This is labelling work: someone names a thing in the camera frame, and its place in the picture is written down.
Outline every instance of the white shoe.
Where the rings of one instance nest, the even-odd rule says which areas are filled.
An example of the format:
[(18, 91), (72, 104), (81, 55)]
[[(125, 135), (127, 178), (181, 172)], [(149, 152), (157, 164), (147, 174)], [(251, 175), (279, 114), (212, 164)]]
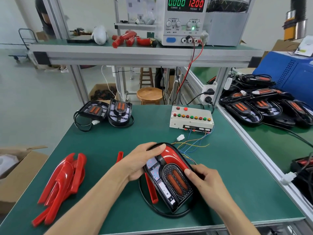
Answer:
[(65, 66), (65, 68), (61, 68), (61, 73), (68, 73), (68, 69), (67, 69), (67, 66)]

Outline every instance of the black flexible duct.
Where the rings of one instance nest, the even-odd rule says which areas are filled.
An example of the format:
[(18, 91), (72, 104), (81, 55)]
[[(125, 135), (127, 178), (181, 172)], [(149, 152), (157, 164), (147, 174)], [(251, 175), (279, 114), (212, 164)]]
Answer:
[(291, 0), (291, 10), (295, 10), (295, 19), (297, 22), (306, 19), (306, 0)]

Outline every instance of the wooden stool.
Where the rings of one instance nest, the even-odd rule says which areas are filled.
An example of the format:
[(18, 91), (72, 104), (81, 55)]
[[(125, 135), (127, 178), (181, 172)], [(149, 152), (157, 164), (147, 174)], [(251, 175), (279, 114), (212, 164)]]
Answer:
[(137, 91), (137, 98), (141, 101), (141, 105), (160, 104), (162, 99), (162, 90), (154, 87), (144, 87)]
[[(148, 76), (150, 77), (150, 79), (143, 79), (144, 76)], [(140, 87), (141, 88), (142, 86), (153, 86), (153, 77), (152, 77), (152, 69), (149, 68), (149, 71), (144, 71), (143, 68), (140, 68)]]

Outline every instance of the gray floor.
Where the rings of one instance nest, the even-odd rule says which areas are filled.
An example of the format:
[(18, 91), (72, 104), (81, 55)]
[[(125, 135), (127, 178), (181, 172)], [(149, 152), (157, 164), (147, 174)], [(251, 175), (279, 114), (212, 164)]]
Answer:
[[(40, 151), (50, 155), (81, 105), (69, 74), (36, 70), (30, 62), (21, 62), (0, 51), (0, 147), (46, 145)], [(82, 73), (88, 91), (96, 83), (105, 83), (101, 66)], [(115, 82), (111, 67), (104, 66), (103, 73), (108, 83)], [(127, 90), (137, 91), (139, 75), (130, 80), (130, 73), (125, 74)], [(130, 100), (140, 104), (136, 95)]]

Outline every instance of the person's left hand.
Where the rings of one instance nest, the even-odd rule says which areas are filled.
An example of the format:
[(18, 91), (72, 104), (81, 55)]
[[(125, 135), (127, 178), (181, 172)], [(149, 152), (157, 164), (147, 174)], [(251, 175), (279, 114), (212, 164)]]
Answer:
[(147, 151), (156, 142), (147, 142), (138, 145), (134, 150), (131, 151), (126, 157), (119, 161), (116, 165), (121, 166), (123, 170), (126, 170), (128, 175), (128, 180), (136, 180), (143, 173), (143, 166), (147, 163), (150, 158), (160, 155), (164, 150), (166, 145), (162, 144), (154, 149)]

